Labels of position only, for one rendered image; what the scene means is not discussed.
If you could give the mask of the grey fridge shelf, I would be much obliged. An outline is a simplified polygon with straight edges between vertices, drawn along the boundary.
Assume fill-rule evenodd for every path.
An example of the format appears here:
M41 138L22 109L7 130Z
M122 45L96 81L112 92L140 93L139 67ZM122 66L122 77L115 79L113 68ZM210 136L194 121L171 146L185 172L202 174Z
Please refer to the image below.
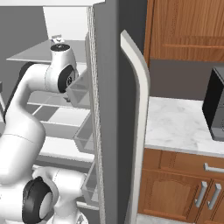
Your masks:
M66 40L66 44L70 45L73 49L73 53L77 63L86 63L86 50L84 40ZM46 40L31 48L28 48L20 53L17 53L8 58L8 60L14 61L32 61L38 63L50 63L52 60L52 54L50 47L52 42Z

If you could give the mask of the clear fridge door bin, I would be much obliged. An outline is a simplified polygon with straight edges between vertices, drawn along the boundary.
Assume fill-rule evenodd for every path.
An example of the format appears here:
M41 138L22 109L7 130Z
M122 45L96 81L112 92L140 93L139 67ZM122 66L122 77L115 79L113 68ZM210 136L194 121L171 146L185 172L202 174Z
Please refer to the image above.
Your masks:
M91 113L88 113L84 122L75 133L73 140L80 152L89 154L95 153Z
M99 206L95 163L92 163L81 190L83 197L89 206Z
M87 70L67 87L66 94L74 108L90 109Z

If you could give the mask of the grey fridge door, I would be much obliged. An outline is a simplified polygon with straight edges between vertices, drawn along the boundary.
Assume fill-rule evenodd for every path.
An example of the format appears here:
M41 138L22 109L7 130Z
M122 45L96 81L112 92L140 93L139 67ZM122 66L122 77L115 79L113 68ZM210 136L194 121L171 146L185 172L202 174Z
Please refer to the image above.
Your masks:
M87 8L90 101L101 224L128 224L137 82L120 47L126 31L144 49L148 0L105 0Z

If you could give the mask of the white fridge shelf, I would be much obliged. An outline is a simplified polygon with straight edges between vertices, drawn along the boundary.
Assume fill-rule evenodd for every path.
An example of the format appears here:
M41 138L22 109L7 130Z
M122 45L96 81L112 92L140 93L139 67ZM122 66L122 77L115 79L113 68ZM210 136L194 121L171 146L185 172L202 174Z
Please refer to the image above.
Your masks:
M74 108L66 96L34 92L27 103L27 110L39 119L48 137L72 139L90 113L87 108Z
M37 162L48 165L62 165L89 168L95 156L80 152L74 140L47 137L38 155Z

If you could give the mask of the black microwave oven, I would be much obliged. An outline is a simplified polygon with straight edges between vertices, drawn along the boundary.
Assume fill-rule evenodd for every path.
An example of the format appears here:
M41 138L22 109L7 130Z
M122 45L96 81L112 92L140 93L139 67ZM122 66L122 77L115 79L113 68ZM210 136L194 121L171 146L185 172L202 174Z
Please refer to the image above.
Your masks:
M212 139L224 142L224 66L212 69L202 111Z

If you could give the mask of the wooden drawer front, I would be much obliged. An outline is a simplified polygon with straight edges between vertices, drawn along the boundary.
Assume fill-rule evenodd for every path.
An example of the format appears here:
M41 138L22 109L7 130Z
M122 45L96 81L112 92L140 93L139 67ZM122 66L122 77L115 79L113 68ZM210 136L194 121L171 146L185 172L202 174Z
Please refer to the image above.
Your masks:
M205 171L204 163L207 163L210 167L224 169L224 158L221 157L208 157L147 148L144 149L143 154L143 168L147 170L187 173L210 179L224 180L224 173Z

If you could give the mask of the wooden cupboard door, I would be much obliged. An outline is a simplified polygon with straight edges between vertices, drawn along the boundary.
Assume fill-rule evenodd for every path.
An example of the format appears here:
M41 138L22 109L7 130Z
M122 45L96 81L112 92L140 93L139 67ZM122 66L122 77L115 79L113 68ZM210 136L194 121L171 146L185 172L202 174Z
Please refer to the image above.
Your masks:
M212 199L215 190L215 184L221 184L221 191L216 200L213 209L209 210L207 202ZM224 180L213 179L203 202L203 206L199 210L196 224L224 224Z
M138 212L194 223L200 210L194 201L199 196L202 181L209 186L209 178L143 169Z

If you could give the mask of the wooden wall cupboard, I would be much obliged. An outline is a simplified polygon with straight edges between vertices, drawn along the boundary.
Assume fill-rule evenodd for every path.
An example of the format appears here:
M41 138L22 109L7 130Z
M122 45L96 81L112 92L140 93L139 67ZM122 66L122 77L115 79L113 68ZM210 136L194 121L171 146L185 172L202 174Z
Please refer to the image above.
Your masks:
M224 62L224 0L147 0L144 57Z

